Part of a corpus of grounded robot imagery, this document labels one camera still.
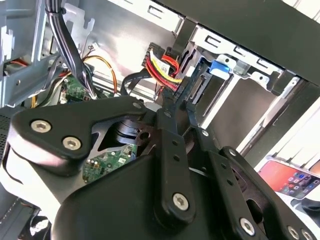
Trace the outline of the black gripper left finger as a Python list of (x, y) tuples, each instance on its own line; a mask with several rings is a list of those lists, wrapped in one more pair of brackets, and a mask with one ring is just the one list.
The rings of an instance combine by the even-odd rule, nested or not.
[(6, 188), (54, 222), (65, 199), (82, 187), (86, 160), (134, 144), (156, 161), (157, 217), (169, 226), (187, 225), (196, 209), (178, 122), (170, 97), (158, 110), (127, 95), (18, 112), (6, 143)]

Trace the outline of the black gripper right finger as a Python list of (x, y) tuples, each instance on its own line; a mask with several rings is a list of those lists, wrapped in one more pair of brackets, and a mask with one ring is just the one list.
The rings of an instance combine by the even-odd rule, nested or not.
[(232, 147), (217, 149), (198, 126), (195, 107), (184, 102), (186, 136), (196, 155), (191, 166), (205, 169), (213, 186), (214, 210), (223, 240), (315, 240), (317, 237), (250, 164)]

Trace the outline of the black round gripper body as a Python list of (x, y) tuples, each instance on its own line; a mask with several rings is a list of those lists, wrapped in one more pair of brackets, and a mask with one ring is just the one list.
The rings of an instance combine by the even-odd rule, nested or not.
[(155, 161), (150, 157), (76, 190), (61, 204), (51, 229), (53, 240), (248, 240), (233, 231), (210, 180), (190, 171), (196, 216), (183, 228), (168, 228), (156, 218)]

